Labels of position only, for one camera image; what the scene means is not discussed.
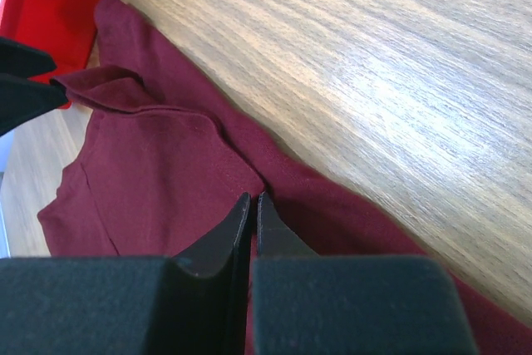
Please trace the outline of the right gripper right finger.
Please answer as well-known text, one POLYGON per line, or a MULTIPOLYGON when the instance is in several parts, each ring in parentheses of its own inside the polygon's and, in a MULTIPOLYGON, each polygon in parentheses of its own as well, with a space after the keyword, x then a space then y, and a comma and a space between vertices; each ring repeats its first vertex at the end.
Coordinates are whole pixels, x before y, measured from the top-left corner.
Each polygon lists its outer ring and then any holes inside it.
POLYGON ((267 192, 263 192, 258 200, 257 251, 261 258, 318 256, 282 221, 267 192))

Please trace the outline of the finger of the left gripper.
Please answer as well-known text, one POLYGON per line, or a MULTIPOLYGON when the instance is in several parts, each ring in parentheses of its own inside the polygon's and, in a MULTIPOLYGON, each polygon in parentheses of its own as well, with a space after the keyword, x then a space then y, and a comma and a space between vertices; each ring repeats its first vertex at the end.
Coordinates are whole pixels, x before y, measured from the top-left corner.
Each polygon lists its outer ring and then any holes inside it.
POLYGON ((20 78, 40 76, 57 69, 57 64, 46 52, 5 37, 1 37, 0 59, 2 74, 20 78))
POLYGON ((8 133, 25 122, 68 103, 65 89, 25 78, 1 75, 1 132, 8 133))

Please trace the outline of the maroon t shirt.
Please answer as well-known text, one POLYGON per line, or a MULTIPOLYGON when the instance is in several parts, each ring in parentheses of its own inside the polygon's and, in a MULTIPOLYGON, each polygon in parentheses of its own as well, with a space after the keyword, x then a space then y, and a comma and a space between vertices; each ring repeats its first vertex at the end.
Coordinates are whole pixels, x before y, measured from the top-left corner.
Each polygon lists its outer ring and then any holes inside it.
POLYGON ((373 203, 281 151, 134 8, 100 0, 100 65, 57 78, 92 110, 38 214, 72 354, 528 354, 531 330, 428 259, 373 203), (259 196, 317 257, 261 258, 259 196), (251 198, 210 279, 173 258, 251 198))

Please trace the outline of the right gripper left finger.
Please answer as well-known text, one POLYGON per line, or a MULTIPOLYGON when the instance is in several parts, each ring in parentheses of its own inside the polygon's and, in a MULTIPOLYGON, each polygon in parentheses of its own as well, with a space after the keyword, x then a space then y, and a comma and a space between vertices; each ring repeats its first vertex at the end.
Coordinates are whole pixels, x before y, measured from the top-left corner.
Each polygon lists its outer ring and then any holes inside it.
POLYGON ((247 235, 250 205, 250 195, 242 194, 221 222, 173 260, 187 274, 199 279, 213 278, 227 265, 231 269, 247 235))

